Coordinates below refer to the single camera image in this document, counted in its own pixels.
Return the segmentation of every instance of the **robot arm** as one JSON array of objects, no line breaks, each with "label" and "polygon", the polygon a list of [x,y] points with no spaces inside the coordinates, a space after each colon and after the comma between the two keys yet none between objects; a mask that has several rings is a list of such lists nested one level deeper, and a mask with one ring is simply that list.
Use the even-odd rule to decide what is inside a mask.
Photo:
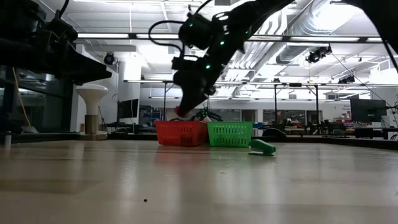
[{"label": "robot arm", "polygon": [[[229,12],[213,16],[209,21],[199,13],[188,14],[178,36],[183,45],[196,46],[205,50],[205,56],[196,61],[185,60],[183,51],[180,57],[173,59],[172,68],[178,70],[174,83],[183,91],[182,101],[176,108],[179,116],[185,116],[194,107],[214,95],[213,86],[229,63],[235,51],[244,53],[243,44],[264,21],[273,13],[283,9],[294,0],[255,0],[245,2]],[[342,4],[351,4],[361,8],[374,23],[383,43],[389,52],[387,41],[398,50],[398,33],[388,24],[398,21],[396,0],[340,0]]]}]

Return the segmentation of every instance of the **black cable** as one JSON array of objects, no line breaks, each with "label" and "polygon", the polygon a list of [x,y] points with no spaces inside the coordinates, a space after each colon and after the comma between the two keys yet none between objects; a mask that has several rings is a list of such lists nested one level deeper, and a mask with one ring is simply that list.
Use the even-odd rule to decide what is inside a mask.
[{"label": "black cable", "polygon": [[65,12],[65,10],[67,10],[68,4],[69,4],[69,0],[65,0],[65,3],[63,3],[63,6],[60,11],[60,19],[61,19],[63,13]]},{"label": "black cable", "polygon": [[182,22],[182,21],[171,21],[171,20],[165,20],[165,21],[155,22],[155,23],[149,28],[149,31],[148,31],[148,38],[149,38],[149,40],[150,40],[152,43],[156,44],[156,45],[168,46],[168,47],[175,47],[175,48],[179,49],[179,51],[180,51],[180,56],[183,56],[183,55],[184,55],[184,49],[181,49],[179,46],[177,46],[177,45],[175,45],[175,44],[159,43],[159,42],[157,42],[156,40],[154,40],[154,39],[150,36],[150,35],[151,35],[151,32],[152,32],[152,30],[155,28],[155,26],[157,26],[157,25],[159,25],[159,24],[165,24],[165,23],[183,24],[184,22]]},{"label": "black cable", "polygon": [[211,2],[212,0],[207,0],[205,1],[202,5],[199,6],[198,10],[195,12],[195,14],[198,14],[199,11],[201,11],[201,9],[203,9],[203,7],[205,7],[207,4],[209,4],[209,2]]},{"label": "black cable", "polygon": [[[353,72],[351,72],[344,64],[343,64],[343,62],[341,62],[337,57],[336,57],[336,55],[334,55],[333,53],[331,53],[333,56],[334,56],[334,58],[336,58],[336,60],[337,61],[339,61],[339,63],[348,71],[348,72],[350,72],[350,74],[352,75],[352,76],[354,76],[354,78],[356,78],[363,86],[365,86],[370,92],[372,92],[373,94],[375,94],[380,100],[384,100],[383,98],[381,98],[377,93],[375,93],[372,89],[370,89],[365,83],[363,83],[356,75],[354,75],[354,73]],[[397,128],[398,128],[398,121],[397,121],[397,118],[396,118],[396,112],[391,108],[391,111],[392,111],[392,115],[394,115],[394,120],[396,121],[396,125],[397,125]]]},{"label": "black cable", "polygon": [[397,72],[398,72],[398,65],[397,65],[397,61],[395,60],[394,56],[392,55],[392,52],[390,50],[390,47],[388,46],[388,43],[385,39],[382,39],[383,44],[387,50],[388,56],[390,56],[391,62],[394,65],[394,67],[396,68]]}]

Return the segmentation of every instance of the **security camera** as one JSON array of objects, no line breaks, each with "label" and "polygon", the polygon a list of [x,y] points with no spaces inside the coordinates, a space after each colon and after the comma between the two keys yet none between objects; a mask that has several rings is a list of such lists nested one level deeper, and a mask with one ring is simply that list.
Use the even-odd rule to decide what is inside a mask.
[{"label": "security camera", "polygon": [[114,65],[118,62],[118,59],[114,56],[114,52],[107,52],[104,58],[104,63],[107,65]]}]

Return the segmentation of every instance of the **ceiling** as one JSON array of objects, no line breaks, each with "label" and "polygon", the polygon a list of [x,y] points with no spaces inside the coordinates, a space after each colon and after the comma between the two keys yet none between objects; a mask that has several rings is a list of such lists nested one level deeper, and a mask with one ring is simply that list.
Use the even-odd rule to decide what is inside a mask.
[{"label": "ceiling", "polygon": [[[48,20],[52,19],[53,12],[56,9],[60,9],[64,3],[64,0],[34,1],[41,4],[43,9],[47,11]],[[144,2],[137,0],[129,1],[129,3],[104,3],[97,1],[100,0],[71,0],[63,19],[70,23],[78,32],[145,33],[148,31],[149,27],[157,21],[165,19],[184,21],[188,12],[188,1]],[[230,10],[243,0],[230,6],[215,6],[215,4],[219,4],[220,1],[221,0],[210,2],[209,5],[203,8],[201,14],[210,18],[217,12]],[[284,14],[280,12],[281,18],[285,16],[285,23],[289,24],[309,2],[310,0],[296,0],[293,4],[284,9]],[[200,5],[200,2],[193,1],[191,4],[192,9],[195,11]],[[280,30],[275,30],[271,34],[279,34],[278,32],[282,34],[283,31],[285,31],[285,29],[283,29],[285,28],[283,27],[284,21],[279,18],[277,18],[276,21],[277,23],[279,22]],[[154,32],[176,34],[178,33],[178,25],[162,24],[157,26]],[[378,33],[368,17],[362,11],[358,11],[330,35],[378,36]],[[258,62],[252,63],[254,65],[253,67],[248,67],[255,71],[255,76],[251,77],[255,82],[270,82],[275,77],[280,78],[283,82],[337,82],[339,75],[343,75],[342,72],[346,71],[346,68],[352,68],[352,71],[355,71],[357,76],[366,80],[369,76],[369,69],[387,58],[387,52],[382,44],[332,44],[331,47],[334,55],[344,66],[332,55],[328,55],[320,62],[308,66],[305,62],[305,54],[308,54],[308,49],[306,52],[297,56],[294,62],[281,66],[276,65],[271,62],[271,60],[264,60],[264,52],[256,50],[260,44],[262,43],[257,45],[253,43],[245,44],[245,48],[249,49],[246,55],[246,60],[248,62],[246,65],[253,62],[256,57],[259,58]],[[154,45],[147,40],[91,40],[91,42],[86,43],[89,52],[91,51],[91,53],[101,56],[105,54],[105,52],[101,50],[105,45],[135,45],[143,58],[142,72],[145,78],[170,79],[172,77],[172,70],[170,68],[171,59],[176,55],[176,51],[173,49]],[[195,53],[200,55],[204,52],[196,50]],[[236,55],[236,60],[242,59],[243,61],[244,58],[245,55]],[[243,78],[244,76],[245,74],[233,75],[233,78],[231,78],[225,74],[223,78],[229,79],[229,81],[238,81],[236,80],[237,78]]]}]

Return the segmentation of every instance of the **white stool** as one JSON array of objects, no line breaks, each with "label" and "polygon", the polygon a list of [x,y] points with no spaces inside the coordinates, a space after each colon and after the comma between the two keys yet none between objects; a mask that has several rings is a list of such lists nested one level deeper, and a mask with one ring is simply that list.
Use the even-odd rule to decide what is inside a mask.
[{"label": "white stool", "polygon": [[101,99],[107,94],[105,86],[84,84],[76,87],[76,92],[86,102],[85,133],[94,135],[98,132],[98,107]]}]

